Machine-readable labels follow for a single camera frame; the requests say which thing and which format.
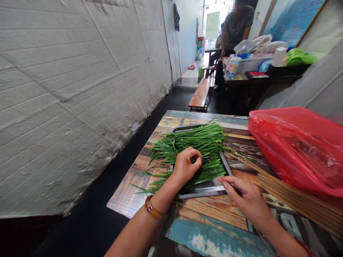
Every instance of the striped shirt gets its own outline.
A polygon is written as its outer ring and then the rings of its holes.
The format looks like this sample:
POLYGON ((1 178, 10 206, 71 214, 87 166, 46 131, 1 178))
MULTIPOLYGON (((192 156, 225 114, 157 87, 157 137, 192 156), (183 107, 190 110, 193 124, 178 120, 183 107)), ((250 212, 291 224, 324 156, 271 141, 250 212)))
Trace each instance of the striped shirt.
POLYGON ((248 28, 253 24, 255 9, 251 6, 248 6, 248 8, 248 13, 236 25, 231 20, 232 12, 226 16, 224 26, 222 28, 223 32, 227 32, 225 49, 233 50, 235 46, 243 40, 245 28, 248 28))

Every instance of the wrist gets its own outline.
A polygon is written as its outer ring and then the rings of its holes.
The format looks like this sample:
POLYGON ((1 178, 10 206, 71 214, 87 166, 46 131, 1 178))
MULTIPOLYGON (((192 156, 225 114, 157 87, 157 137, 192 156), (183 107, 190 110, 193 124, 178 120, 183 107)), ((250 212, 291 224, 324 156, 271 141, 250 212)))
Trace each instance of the wrist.
POLYGON ((271 238, 274 236, 281 236, 286 230, 278 223, 278 221, 271 217, 266 219, 264 224, 258 224, 255 226, 266 238, 271 238))
POLYGON ((170 204, 174 197, 179 192, 178 186, 173 183, 170 178, 164 183, 164 185, 156 192, 151 198, 151 205, 161 213, 167 213, 170 204))
POLYGON ((181 190, 181 188, 185 185, 185 183, 174 174, 172 174, 169 177, 165 184, 167 184, 167 186, 170 187, 171 190, 176 191, 176 193, 178 193, 181 190))

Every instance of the bracelet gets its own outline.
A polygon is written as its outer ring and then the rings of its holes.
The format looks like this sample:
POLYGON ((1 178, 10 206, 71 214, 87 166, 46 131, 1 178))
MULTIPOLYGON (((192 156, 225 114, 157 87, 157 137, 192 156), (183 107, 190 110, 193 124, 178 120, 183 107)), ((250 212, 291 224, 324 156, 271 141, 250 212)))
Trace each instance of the bracelet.
POLYGON ((302 241, 296 239, 296 241, 305 249, 309 257, 314 257, 314 253, 311 251, 311 249, 305 245, 302 241))
POLYGON ((150 195, 146 198, 145 200, 145 207, 150 216, 152 216, 154 219, 158 219, 163 217, 163 213, 157 211, 150 203, 150 199, 152 198, 153 195, 150 195))

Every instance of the bunch of chives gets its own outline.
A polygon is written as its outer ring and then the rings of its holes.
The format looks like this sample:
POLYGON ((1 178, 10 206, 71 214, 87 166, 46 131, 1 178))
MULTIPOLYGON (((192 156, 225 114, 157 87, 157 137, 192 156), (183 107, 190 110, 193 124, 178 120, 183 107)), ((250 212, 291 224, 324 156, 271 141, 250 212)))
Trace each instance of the bunch of chives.
MULTIPOLYGON (((197 149, 202 154, 202 166, 194 177, 184 186, 185 188, 190 188, 196 184, 212 180, 226 173, 220 159, 220 152, 223 147, 222 141, 224 139, 223 127, 215 122, 209 122, 191 131, 166 134, 165 137, 158 140, 151 149, 150 163, 153 160, 163 160, 161 164, 153 167, 160 167, 164 164, 175 164, 178 153, 188 147, 197 149)), ((144 174, 159 177, 160 179, 151 183, 148 190, 140 188, 142 190, 140 193, 155 193, 170 177, 172 171, 154 175, 144 171, 144 174)))

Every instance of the red plastic bag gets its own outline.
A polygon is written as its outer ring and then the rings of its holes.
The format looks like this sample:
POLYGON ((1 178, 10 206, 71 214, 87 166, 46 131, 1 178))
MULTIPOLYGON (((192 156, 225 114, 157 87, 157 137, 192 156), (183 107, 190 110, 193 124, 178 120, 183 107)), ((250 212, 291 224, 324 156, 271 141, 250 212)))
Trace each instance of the red plastic bag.
POLYGON ((343 127, 302 107, 250 112, 249 131, 286 183, 343 197, 343 127))

